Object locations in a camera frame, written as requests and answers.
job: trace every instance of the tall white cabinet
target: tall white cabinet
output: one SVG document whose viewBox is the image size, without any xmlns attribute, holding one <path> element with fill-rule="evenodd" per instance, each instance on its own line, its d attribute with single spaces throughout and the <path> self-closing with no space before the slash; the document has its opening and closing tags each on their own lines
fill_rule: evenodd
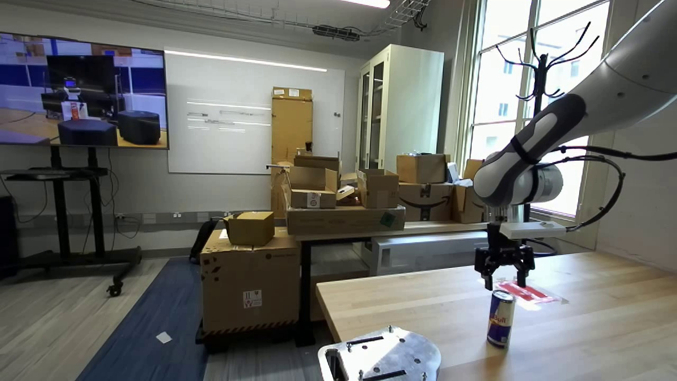
<svg viewBox="0 0 677 381">
<path fill-rule="evenodd" d="M 396 172 L 404 152 L 435 152 L 443 52 L 385 46 L 364 63 L 358 105 L 358 170 Z"/>
</svg>

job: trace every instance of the mobile tv stand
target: mobile tv stand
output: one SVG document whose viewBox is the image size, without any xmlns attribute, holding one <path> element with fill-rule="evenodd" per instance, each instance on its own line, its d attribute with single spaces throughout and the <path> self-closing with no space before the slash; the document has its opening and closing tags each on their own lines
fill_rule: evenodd
<svg viewBox="0 0 677 381">
<path fill-rule="evenodd" d="M 25 257 L 12 265 L 12 268 L 53 268 L 53 266 L 91 266 L 91 265 L 125 265 L 119 273 L 111 275 L 111 286 L 107 287 L 110 296 L 122 293 L 122 277 L 141 260 L 141 250 L 114 250 L 105 251 L 103 248 L 103 215 L 101 215 L 101 189 L 100 178 L 107 176 L 105 167 L 98 164 L 94 149 L 87 149 L 87 167 L 63 167 L 57 145 L 51 145 L 51 167 L 30 167 L 7 172 L 7 180 L 12 182 L 51 182 L 57 212 L 57 230 L 59 230 L 59 251 L 46 250 L 33 257 Z M 91 220 L 93 220 L 93 242 L 94 251 L 76 254 L 69 251 L 67 236 L 67 212 L 66 212 L 66 182 L 89 182 L 91 193 Z"/>
</svg>

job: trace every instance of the white box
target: white box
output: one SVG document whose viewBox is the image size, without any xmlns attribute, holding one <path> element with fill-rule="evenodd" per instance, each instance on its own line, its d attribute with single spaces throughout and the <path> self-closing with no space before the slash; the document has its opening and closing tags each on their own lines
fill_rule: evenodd
<svg viewBox="0 0 677 381">
<path fill-rule="evenodd" d="M 473 265 L 475 248 L 487 248 L 485 230 L 372 240 L 364 258 L 370 275 L 405 273 Z"/>
</svg>

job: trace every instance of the white wall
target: white wall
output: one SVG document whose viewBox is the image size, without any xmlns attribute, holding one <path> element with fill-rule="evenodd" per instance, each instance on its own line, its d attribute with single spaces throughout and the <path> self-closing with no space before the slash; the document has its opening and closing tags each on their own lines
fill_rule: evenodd
<svg viewBox="0 0 677 381">
<path fill-rule="evenodd" d="M 0 4 L 2 32 L 17 34 L 46 34 L 66 35 L 94 42 L 130 44 L 148 48 L 196 50 L 216 54 L 236 54 L 252 60 L 292 61 L 303 65 L 323 65 L 345 72 L 345 111 L 343 111 L 343 141 L 341 161 L 354 167 L 355 155 L 355 94 L 358 68 L 361 60 L 310 52 L 286 46 L 256 44 L 242 40 L 226 40 L 214 35 L 199 35 L 185 32 L 156 29 L 119 21 L 103 21 L 91 16 L 76 16 L 48 11 L 32 11 L 21 7 Z M 66 164 L 82 164 L 85 152 L 77 149 L 61 149 Z M 151 151 L 100 151 L 100 162 L 110 167 L 114 176 L 103 178 L 103 202 L 110 212 L 114 196 L 116 212 L 122 213 L 172 213 L 172 212 L 221 212 L 221 210 L 261 210 L 268 208 L 268 176 L 185 176 L 166 172 L 166 152 Z M 46 149 L 15 149 L 0 145 L 0 172 L 21 170 L 33 164 L 48 164 Z M 39 184 L 9 182 L 10 193 L 17 196 L 19 213 L 33 215 L 39 212 L 44 191 Z M 67 184 L 67 208 L 72 213 L 87 213 L 87 187 Z"/>
<path fill-rule="evenodd" d="M 618 39 L 651 4 L 656 0 L 618 0 L 616 13 L 611 13 L 611 35 Z M 636 155 L 674 152 L 677 105 L 666 108 L 650 123 L 618 132 L 614 140 L 614 149 Z M 677 162 L 618 158 L 618 164 L 626 172 L 626 187 L 618 205 L 599 225 L 597 250 L 677 271 Z M 614 173 L 605 187 L 611 195 Z"/>
</svg>

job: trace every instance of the blue carpet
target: blue carpet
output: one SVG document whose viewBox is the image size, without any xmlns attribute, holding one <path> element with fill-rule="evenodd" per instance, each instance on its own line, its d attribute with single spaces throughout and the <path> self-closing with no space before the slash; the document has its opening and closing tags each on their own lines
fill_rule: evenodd
<svg viewBox="0 0 677 381">
<path fill-rule="evenodd" d="M 201 381 L 206 354 L 194 343 L 199 321 L 199 266 L 172 258 L 77 379 Z"/>
</svg>

